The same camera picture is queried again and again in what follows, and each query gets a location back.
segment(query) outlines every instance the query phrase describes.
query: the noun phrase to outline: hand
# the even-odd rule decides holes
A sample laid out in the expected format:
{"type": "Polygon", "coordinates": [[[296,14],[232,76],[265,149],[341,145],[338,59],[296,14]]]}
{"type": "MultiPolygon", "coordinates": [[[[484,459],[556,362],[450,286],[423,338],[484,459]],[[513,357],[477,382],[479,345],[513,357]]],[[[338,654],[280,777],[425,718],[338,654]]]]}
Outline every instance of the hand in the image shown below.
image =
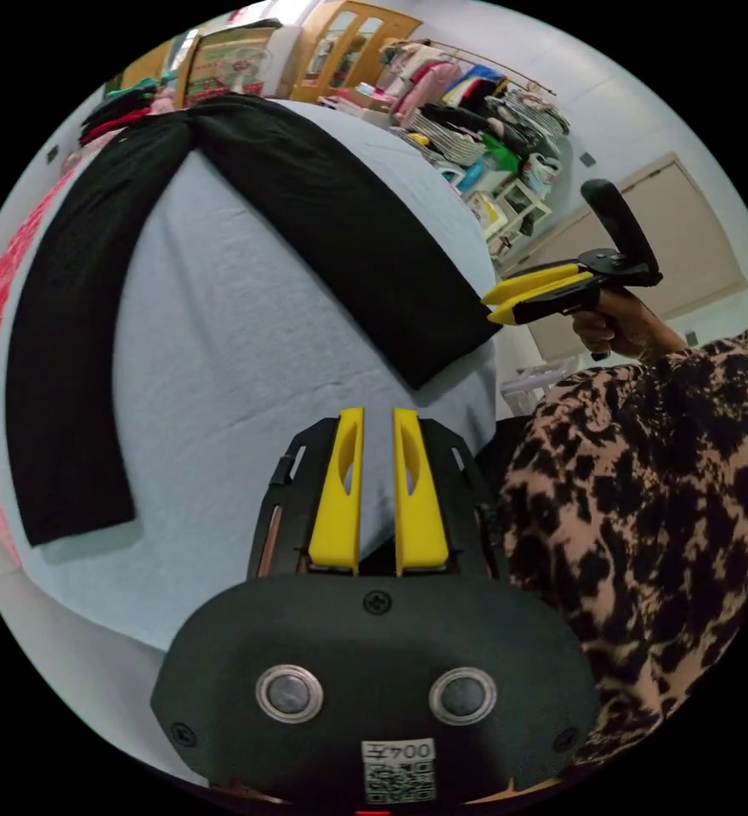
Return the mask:
{"type": "Polygon", "coordinates": [[[614,352],[646,363],[688,347],[639,298],[622,289],[602,289],[595,311],[576,312],[572,328],[593,354],[614,352]]]}

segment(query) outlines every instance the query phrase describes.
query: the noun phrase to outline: qr code label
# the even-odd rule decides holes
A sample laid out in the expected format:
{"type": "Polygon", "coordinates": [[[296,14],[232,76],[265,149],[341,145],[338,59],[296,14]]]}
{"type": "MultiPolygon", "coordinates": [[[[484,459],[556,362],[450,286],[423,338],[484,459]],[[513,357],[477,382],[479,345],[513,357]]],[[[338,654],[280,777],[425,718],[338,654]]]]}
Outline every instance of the qr code label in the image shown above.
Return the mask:
{"type": "Polygon", "coordinates": [[[370,805],[431,802],[436,798],[432,739],[364,742],[365,796],[370,805]]]}
{"type": "Polygon", "coordinates": [[[405,805],[436,798],[433,762],[365,765],[365,798],[370,805],[405,805]]]}

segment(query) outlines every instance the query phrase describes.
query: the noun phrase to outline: leopard print shirt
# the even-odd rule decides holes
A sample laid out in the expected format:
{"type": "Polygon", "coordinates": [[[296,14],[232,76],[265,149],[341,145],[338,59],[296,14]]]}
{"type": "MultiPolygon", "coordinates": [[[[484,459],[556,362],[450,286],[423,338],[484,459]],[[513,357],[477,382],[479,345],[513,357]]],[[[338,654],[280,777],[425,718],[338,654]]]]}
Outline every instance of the leopard print shirt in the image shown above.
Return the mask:
{"type": "Polygon", "coordinates": [[[748,331],[560,383],[501,496],[513,583],[568,621],[598,686],[575,765],[605,762],[677,710],[748,607],[748,331]]]}

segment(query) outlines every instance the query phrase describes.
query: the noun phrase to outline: window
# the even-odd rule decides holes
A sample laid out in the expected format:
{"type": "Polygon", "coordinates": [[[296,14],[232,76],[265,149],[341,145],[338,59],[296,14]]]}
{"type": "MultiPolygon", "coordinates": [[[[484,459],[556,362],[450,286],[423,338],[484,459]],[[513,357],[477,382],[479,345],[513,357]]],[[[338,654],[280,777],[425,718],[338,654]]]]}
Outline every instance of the window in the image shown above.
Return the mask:
{"type": "Polygon", "coordinates": [[[193,42],[196,39],[196,34],[198,33],[197,28],[191,28],[187,32],[187,36],[184,38],[184,41],[181,43],[181,48],[178,50],[178,53],[173,58],[173,63],[170,65],[171,71],[177,71],[181,64],[184,62],[184,57],[187,56],[187,52],[192,48],[193,42]]]}

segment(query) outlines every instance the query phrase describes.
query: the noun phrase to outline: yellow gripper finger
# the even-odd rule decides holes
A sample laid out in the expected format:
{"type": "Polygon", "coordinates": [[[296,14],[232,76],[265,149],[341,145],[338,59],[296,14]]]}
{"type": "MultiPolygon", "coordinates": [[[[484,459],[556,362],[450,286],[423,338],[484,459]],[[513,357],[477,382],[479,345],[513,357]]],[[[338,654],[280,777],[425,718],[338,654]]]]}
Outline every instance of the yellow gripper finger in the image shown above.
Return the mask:
{"type": "Polygon", "coordinates": [[[313,566],[351,570],[357,575],[362,487],[363,409],[350,408],[340,413],[334,450],[314,520],[309,543],[313,566]]]}
{"type": "Polygon", "coordinates": [[[445,527],[416,411],[394,410],[397,575],[448,562],[445,527]]]}
{"type": "Polygon", "coordinates": [[[536,289],[529,289],[520,294],[514,295],[509,297],[507,300],[503,301],[501,305],[493,312],[493,314],[488,316],[488,320],[491,323],[502,323],[505,326],[516,326],[516,315],[513,311],[520,303],[523,303],[527,300],[532,300],[533,298],[538,298],[540,295],[547,295],[550,292],[555,292],[558,289],[564,289],[567,286],[573,286],[576,283],[581,283],[582,281],[587,281],[592,278],[592,272],[584,271],[584,272],[577,272],[575,275],[571,275],[567,278],[562,278],[559,280],[554,280],[550,283],[543,284],[536,289]]]}
{"type": "Polygon", "coordinates": [[[510,298],[517,298],[519,295],[529,295],[534,289],[539,289],[549,283],[563,282],[573,275],[577,275],[581,267],[577,263],[560,263],[558,266],[551,266],[549,269],[539,269],[530,272],[528,275],[503,280],[496,284],[483,298],[485,306],[501,306],[510,298]]]}

